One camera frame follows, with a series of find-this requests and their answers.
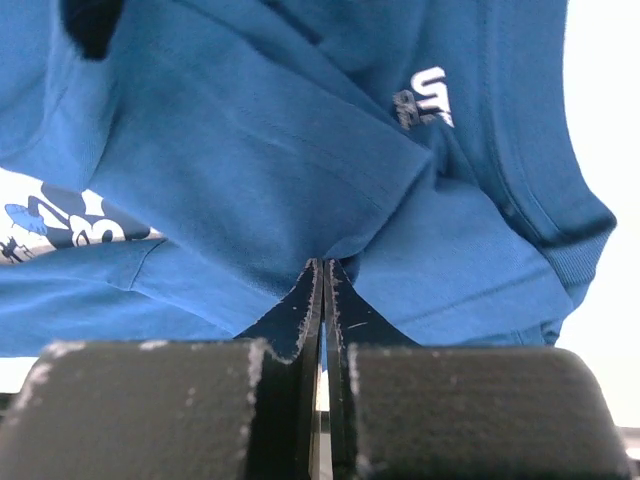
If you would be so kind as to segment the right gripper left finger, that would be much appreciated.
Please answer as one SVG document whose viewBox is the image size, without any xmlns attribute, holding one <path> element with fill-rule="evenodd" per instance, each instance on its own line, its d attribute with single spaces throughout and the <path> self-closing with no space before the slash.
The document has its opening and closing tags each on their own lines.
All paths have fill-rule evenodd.
<svg viewBox="0 0 640 480">
<path fill-rule="evenodd" d="M 1 422 L 5 479 L 309 479 L 323 266 L 231 341 L 57 342 Z"/>
</svg>

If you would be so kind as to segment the dark blue t shirt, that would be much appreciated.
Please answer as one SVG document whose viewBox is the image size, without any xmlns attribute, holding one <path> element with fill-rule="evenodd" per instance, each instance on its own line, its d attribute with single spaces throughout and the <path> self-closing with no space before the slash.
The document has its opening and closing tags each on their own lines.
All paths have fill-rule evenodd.
<svg viewBox="0 0 640 480">
<path fill-rule="evenodd" d="M 563 1 L 5 1 L 1 354 L 226 339 L 335 259 L 423 345 L 551 345 L 616 219 Z"/>
</svg>

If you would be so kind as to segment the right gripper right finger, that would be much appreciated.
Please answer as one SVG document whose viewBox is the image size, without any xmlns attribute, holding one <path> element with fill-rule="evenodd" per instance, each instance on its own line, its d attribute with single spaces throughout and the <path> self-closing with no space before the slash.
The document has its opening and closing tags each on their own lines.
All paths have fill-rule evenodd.
<svg viewBox="0 0 640 480">
<path fill-rule="evenodd" d="M 629 479 L 601 388 L 553 347 L 423 347 L 324 265 L 337 479 Z"/>
</svg>

